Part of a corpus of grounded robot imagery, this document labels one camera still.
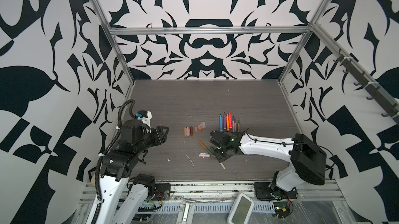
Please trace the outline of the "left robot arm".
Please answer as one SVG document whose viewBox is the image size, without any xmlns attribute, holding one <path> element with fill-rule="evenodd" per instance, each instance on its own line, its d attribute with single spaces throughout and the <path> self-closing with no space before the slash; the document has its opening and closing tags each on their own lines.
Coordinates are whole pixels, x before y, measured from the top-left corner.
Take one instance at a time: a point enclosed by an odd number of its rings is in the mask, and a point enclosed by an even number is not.
<svg viewBox="0 0 399 224">
<path fill-rule="evenodd" d="M 155 178 L 139 174 L 131 177 L 134 167 L 144 163 L 152 147 L 167 140 L 169 128 L 151 128 L 142 120 L 120 124 L 116 136 L 99 155 L 95 172 L 96 199 L 88 224 L 130 224 L 145 200 L 154 196 Z"/>
</svg>

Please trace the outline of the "pink-red marker pen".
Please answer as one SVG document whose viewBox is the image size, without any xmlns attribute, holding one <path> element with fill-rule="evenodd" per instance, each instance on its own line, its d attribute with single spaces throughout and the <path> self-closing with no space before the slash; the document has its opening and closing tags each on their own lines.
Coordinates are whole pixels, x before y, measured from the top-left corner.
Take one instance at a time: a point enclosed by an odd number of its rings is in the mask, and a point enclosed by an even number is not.
<svg viewBox="0 0 399 224">
<path fill-rule="evenodd" d="M 228 117 L 229 117 L 229 130 L 232 129 L 232 115 L 231 112 L 228 113 Z"/>
</svg>

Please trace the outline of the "blue marker pen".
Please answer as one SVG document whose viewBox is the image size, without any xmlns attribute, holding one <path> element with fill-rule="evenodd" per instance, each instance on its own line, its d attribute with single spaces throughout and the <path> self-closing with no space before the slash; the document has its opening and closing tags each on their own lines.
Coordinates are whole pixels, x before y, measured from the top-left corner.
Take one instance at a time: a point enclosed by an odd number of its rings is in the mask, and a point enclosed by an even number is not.
<svg viewBox="0 0 399 224">
<path fill-rule="evenodd" d="M 222 116 L 222 114 L 219 115 L 219 130 L 223 131 L 223 116 Z"/>
</svg>

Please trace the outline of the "small circuit board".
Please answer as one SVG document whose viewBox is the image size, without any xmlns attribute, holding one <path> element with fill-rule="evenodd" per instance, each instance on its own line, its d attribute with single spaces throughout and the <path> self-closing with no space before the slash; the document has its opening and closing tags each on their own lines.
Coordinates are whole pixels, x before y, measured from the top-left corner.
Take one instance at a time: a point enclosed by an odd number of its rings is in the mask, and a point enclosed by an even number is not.
<svg viewBox="0 0 399 224">
<path fill-rule="evenodd" d="M 294 205 L 291 201 L 274 202 L 275 217 L 278 219 L 286 219 L 293 213 Z"/>
</svg>

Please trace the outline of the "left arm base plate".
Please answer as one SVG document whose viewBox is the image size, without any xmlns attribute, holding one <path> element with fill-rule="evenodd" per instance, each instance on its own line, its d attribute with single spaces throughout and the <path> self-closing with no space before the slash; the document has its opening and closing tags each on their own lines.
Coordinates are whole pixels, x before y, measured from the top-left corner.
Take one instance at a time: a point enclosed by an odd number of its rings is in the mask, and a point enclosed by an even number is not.
<svg viewBox="0 0 399 224">
<path fill-rule="evenodd" d="M 170 183 L 156 183 L 153 200 L 164 201 L 164 200 L 168 199 L 170 190 L 171 190 Z"/>
</svg>

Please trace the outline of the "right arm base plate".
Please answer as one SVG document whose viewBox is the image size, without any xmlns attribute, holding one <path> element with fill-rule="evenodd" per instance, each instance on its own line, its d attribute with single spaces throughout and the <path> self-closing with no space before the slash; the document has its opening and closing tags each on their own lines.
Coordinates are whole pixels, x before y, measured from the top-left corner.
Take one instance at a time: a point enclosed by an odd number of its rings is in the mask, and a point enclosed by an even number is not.
<svg viewBox="0 0 399 224">
<path fill-rule="evenodd" d="M 254 183 L 255 196 L 260 201 L 281 201 L 288 199 L 297 199 L 296 188 L 287 192 L 273 183 L 256 182 Z"/>
</svg>

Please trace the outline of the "purple marker pen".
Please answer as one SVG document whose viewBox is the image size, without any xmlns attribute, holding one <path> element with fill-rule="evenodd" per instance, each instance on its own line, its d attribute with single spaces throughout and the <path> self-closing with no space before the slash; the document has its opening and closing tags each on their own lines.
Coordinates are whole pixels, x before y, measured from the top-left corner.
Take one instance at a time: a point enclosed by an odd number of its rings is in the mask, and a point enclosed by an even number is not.
<svg viewBox="0 0 399 224">
<path fill-rule="evenodd" d="M 225 112 L 223 113 L 222 122 L 223 122 L 223 130 L 226 130 L 227 129 L 227 114 Z"/>
</svg>

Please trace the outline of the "gold cap green pen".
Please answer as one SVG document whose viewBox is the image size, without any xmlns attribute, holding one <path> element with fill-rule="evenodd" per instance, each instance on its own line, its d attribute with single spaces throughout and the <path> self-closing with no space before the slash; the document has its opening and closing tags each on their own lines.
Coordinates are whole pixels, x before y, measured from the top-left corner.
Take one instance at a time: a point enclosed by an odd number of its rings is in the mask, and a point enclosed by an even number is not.
<svg viewBox="0 0 399 224">
<path fill-rule="evenodd" d="M 204 148 L 210 155 L 213 155 L 213 152 L 202 142 L 202 141 L 198 141 L 198 143 L 200 144 L 200 146 L 202 148 Z"/>
</svg>

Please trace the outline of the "orange marker pen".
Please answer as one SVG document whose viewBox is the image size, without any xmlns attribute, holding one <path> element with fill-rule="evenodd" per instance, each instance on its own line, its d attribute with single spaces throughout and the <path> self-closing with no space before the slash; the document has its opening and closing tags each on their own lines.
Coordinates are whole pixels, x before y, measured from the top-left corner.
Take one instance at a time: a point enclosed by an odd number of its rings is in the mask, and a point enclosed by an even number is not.
<svg viewBox="0 0 399 224">
<path fill-rule="evenodd" d="M 226 117 L 225 117 L 225 128 L 226 128 L 226 130 L 230 130 L 230 116 L 228 113 L 226 114 Z"/>
</svg>

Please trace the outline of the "black coat hook rail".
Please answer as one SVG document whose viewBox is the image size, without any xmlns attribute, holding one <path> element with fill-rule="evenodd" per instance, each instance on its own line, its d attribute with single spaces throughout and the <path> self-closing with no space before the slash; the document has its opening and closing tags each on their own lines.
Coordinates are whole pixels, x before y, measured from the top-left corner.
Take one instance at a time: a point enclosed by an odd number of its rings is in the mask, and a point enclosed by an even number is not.
<svg viewBox="0 0 399 224">
<path fill-rule="evenodd" d="M 399 103 L 377 82 L 353 57 L 345 57 L 339 50 L 339 57 L 334 60 L 344 66 L 344 74 L 351 74 L 356 82 L 354 86 L 360 87 L 369 94 L 369 101 L 376 101 L 384 110 L 383 118 L 391 118 L 399 124 Z"/>
</svg>

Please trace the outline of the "white plastic clip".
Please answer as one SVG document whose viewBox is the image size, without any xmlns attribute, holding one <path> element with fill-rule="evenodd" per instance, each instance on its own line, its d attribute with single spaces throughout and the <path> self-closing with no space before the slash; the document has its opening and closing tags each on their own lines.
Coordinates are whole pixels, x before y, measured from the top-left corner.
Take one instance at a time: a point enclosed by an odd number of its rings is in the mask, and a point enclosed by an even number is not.
<svg viewBox="0 0 399 224">
<path fill-rule="evenodd" d="M 176 224 L 192 224 L 195 207 L 195 203 L 182 202 L 179 206 Z"/>
</svg>

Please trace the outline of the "green cap beige pen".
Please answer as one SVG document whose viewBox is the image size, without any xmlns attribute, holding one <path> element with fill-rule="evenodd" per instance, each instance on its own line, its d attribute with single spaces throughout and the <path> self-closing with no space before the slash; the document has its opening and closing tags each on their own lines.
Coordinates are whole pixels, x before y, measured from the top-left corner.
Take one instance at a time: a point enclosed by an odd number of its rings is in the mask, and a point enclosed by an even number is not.
<svg viewBox="0 0 399 224">
<path fill-rule="evenodd" d="M 217 161 L 219 162 L 219 164 L 221 165 L 221 167 L 225 170 L 225 166 L 224 166 L 223 162 L 221 161 L 222 155 L 221 155 L 221 153 L 219 152 L 219 150 L 216 149 L 216 148 L 214 148 L 214 147 L 209 147 L 209 148 L 208 148 L 208 153 L 209 153 L 212 157 L 216 158 Z"/>
</svg>

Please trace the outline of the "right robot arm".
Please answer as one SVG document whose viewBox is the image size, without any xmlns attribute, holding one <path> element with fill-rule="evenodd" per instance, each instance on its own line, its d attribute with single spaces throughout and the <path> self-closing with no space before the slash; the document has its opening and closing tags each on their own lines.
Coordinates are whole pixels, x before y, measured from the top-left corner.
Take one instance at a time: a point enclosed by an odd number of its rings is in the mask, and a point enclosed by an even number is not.
<svg viewBox="0 0 399 224">
<path fill-rule="evenodd" d="M 288 163 L 287 168 L 274 173 L 270 184 L 254 184 L 259 200 L 286 199 L 296 193 L 298 185 L 304 183 L 325 184 L 327 154 L 303 134 L 276 139 L 254 136 L 246 131 L 229 134 L 214 130 L 210 143 L 216 147 L 214 155 L 221 163 L 234 155 L 261 155 Z"/>
</svg>

